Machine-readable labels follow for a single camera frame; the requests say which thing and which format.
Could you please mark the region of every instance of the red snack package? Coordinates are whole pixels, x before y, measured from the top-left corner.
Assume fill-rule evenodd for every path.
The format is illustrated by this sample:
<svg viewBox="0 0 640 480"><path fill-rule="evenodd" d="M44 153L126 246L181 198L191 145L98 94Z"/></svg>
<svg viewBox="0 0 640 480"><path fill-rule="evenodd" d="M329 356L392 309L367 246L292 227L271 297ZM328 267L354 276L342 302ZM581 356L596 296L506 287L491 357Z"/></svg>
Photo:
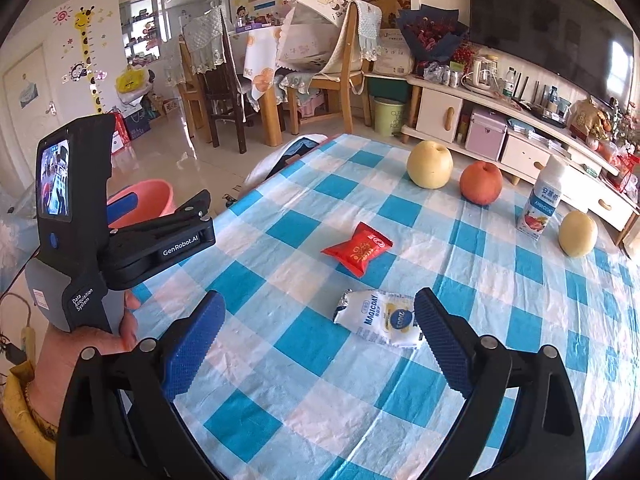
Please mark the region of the red snack package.
<svg viewBox="0 0 640 480"><path fill-rule="evenodd" d="M321 252L333 256L355 276L361 278L367 271L369 260L393 247L393 242L360 222L351 240L323 249Z"/></svg>

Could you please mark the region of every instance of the blue checkered tablecloth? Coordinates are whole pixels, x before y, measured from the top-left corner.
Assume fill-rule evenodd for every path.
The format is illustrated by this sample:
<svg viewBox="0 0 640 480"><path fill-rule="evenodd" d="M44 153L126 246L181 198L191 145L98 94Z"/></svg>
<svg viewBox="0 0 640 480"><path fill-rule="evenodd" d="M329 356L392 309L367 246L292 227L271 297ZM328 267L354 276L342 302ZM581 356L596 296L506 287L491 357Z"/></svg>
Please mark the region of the blue checkered tablecloth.
<svg viewBox="0 0 640 480"><path fill-rule="evenodd" d="M428 345L366 342L331 322L347 288L433 288L453 314L509 348L555 345L577 398L589 476L638 416L638 268L602 225L596 249L568 259L562 205L534 242L514 224L526 197L505 184L481 208L415 186L408 151L341 136L214 221L217 243L135 288L139 336L159 336L206 290L225 325L175 403L209 459L233 479L415 479L463 404ZM360 280L322 248L363 221L394 242ZM476 472L506 432L508 391Z"/></svg>

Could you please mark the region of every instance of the bracelet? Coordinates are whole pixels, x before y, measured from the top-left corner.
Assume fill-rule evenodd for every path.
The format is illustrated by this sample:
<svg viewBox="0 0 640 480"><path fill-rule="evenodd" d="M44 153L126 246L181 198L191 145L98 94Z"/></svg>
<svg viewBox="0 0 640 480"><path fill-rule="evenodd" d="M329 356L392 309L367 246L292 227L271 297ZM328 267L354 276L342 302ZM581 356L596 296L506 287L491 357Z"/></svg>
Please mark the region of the bracelet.
<svg viewBox="0 0 640 480"><path fill-rule="evenodd" d="M36 410L33 409L33 406L31 405L31 401L29 400L29 389L28 389L28 386L29 386L28 384L26 384L24 386L24 388L22 390L22 393L24 394L24 401L27 404L27 408L29 409L29 412L31 413L31 418L36 423L36 426L42 432L42 434L46 438L48 438L49 440L53 440L55 442L56 438L58 436L58 427L54 426L53 424L50 424L49 422L44 420L38 414L38 412L36 412Z"/></svg>

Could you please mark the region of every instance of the green trash bin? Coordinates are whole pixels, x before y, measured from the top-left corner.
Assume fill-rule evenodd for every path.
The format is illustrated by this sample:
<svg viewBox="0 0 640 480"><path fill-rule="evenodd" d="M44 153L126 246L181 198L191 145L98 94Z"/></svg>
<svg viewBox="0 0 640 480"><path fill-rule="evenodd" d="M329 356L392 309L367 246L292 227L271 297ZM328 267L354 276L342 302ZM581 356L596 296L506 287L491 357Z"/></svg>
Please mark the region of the green trash bin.
<svg viewBox="0 0 640 480"><path fill-rule="evenodd" d="M402 117L404 115L404 103L376 97L376 117L373 129L377 134L384 137L391 137L402 128Z"/></svg>

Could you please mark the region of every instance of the door handle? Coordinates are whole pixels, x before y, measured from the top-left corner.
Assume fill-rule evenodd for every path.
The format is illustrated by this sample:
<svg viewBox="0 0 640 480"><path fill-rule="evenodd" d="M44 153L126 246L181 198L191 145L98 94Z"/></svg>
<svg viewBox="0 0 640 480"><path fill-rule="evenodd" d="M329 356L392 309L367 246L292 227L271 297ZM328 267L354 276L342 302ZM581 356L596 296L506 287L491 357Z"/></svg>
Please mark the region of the door handle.
<svg viewBox="0 0 640 480"><path fill-rule="evenodd" d="M54 104L53 101L49 101L49 106L45 110L45 114L49 114L49 113L51 113L51 115L53 116L55 116L58 113L56 110L56 105Z"/></svg>
<svg viewBox="0 0 640 480"><path fill-rule="evenodd" d="M448 132L451 131L451 127L453 126L453 114L455 110L452 107L447 108L447 117L444 119L444 129Z"/></svg>

